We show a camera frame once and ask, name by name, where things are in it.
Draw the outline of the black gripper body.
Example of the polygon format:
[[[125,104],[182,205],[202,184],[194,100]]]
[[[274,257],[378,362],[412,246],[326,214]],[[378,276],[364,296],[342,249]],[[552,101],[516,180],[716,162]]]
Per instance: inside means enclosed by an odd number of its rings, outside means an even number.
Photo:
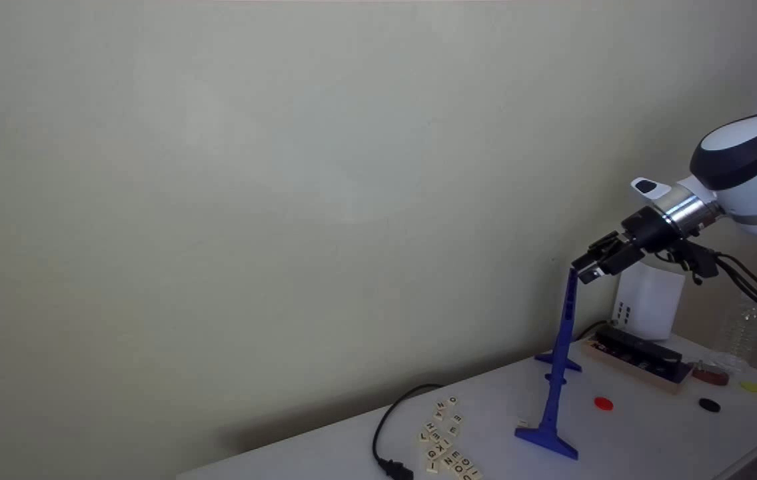
[[[677,238],[681,232],[658,212],[641,209],[637,214],[621,222],[621,229],[620,229],[621,246],[614,249],[608,257],[636,253],[641,261],[646,253],[657,253],[673,246]]]

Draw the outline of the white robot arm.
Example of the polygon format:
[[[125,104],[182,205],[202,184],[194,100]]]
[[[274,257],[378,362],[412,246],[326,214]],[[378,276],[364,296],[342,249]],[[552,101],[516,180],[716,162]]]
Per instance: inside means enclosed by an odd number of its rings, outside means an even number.
[[[757,236],[757,114],[706,134],[685,180],[665,184],[637,176],[632,190],[646,205],[573,261],[582,282],[621,276],[646,253],[670,250],[700,236],[718,216]]]

